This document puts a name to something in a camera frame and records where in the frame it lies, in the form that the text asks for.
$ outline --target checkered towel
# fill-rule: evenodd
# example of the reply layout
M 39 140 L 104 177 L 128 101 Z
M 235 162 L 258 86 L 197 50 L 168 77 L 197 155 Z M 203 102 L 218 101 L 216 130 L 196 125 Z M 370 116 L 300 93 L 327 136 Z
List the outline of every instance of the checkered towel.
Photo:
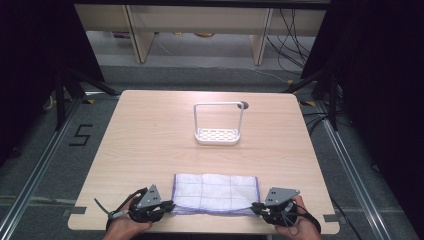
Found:
M 257 177 L 219 174 L 175 174 L 173 214 L 228 214 L 254 216 L 250 207 L 259 202 Z

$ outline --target hand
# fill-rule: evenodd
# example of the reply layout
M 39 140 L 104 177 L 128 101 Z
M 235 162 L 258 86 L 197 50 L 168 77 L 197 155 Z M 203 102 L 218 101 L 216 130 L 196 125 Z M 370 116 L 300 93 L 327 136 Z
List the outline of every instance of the hand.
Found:
M 128 210 L 135 198 L 136 196 L 129 200 L 119 211 Z M 130 240 L 137 234 L 149 230 L 151 227 L 152 222 L 138 223 L 126 214 L 112 221 L 104 240 Z
M 306 209 L 305 204 L 303 203 L 302 196 L 297 195 L 293 198 L 297 205 Z M 305 210 L 301 207 L 297 207 L 298 213 L 305 213 Z M 291 227 L 283 227 L 275 225 L 275 230 L 286 236 L 290 240 L 320 240 L 321 235 L 316 229 L 315 225 L 311 223 L 308 219 L 304 217 L 297 217 L 295 224 Z

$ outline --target cable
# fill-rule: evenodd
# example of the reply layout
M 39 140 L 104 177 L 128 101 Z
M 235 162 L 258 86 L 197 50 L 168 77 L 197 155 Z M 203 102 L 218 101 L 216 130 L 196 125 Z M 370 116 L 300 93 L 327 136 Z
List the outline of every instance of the cable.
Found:
M 359 235 L 359 232 L 356 230 L 355 226 L 353 226 L 353 224 L 350 222 L 349 218 L 346 216 L 346 214 L 344 213 L 344 211 L 342 210 L 342 208 L 339 206 L 339 204 L 334 200 L 333 197 L 330 196 L 331 202 L 334 203 L 334 205 L 336 205 L 337 209 L 339 209 L 340 213 L 342 214 L 343 218 L 346 220 L 346 222 L 349 224 L 349 226 L 352 228 L 353 232 L 355 232 L 356 237 L 359 240 L 362 240 L 361 235 Z

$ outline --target person's right hand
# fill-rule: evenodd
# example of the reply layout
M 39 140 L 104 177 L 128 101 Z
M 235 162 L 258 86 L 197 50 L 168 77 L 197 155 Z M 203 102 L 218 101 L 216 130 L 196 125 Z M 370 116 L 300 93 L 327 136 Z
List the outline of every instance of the person's right hand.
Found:
M 297 195 L 293 198 L 297 205 L 306 209 L 305 204 L 303 203 L 302 196 Z M 300 214 L 306 213 L 304 209 L 297 207 L 297 212 Z M 283 227 L 275 225 L 275 230 L 286 236 L 290 240 L 320 240 L 321 235 L 318 232 L 317 228 L 313 223 L 308 219 L 298 216 L 295 224 L 291 227 Z

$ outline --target gray carpet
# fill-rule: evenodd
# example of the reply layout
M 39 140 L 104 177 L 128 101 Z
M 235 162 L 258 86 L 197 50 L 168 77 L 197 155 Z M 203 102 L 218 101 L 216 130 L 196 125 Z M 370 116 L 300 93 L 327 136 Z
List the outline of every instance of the gray carpet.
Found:
M 197 90 L 197 91 L 237 91 L 237 92 L 280 92 L 288 87 L 286 81 L 299 81 L 299 75 L 284 71 L 256 72 L 249 69 L 223 68 L 140 68 L 140 67 L 102 67 L 108 86 L 115 90 L 159 89 L 159 90 Z M 97 91 L 83 84 L 86 91 Z M 310 84 L 296 93 L 299 101 L 311 100 Z M 25 211 L 12 239 L 101 239 L 103 231 L 72 231 L 67 227 L 66 211 L 71 209 L 72 201 L 78 197 L 92 160 L 101 142 L 107 124 L 117 104 L 117 99 L 109 96 L 93 97 L 92 104 L 81 104 L 73 116 L 59 149 L 54 155 L 34 197 L 45 201 L 33 201 Z M 318 112 L 317 107 L 302 106 L 302 112 Z M 316 116 L 305 116 L 305 123 Z M 372 199 L 384 217 L 393 239 L 418 239 L 405 215 L 384 182 L 382 176 L 370 168 L 366 148 L 350 126 L 346 115 L 339 115 L 339 133 L 355 165 L 366 183 Z M 35 166 L 55 127 L 55 110 L 40 115 L 27 138 L 21 145 L 22 155 L 8 160 L 0 170 L 0 195 L 16 196 Z M 85 146 L 70 146 L 81 143 L 83 139 L 74 137 L 81 124 L 80 133 L 89 134 Z M 359 201 L 352 190 L 337 153 L 323 127 L 318 124 L 311 135 L 319 164 L 330 195 L 342 207 L 351 223 L 363 239 L 375 239 Z M 68 202 L 49 203 L 48 199 L 65 199 Z M 1 199 L 0 214 L 4 216 L 11 201 Z M 356 239 L 352 228 L 341 221 L 341 230 L 324 239 Z

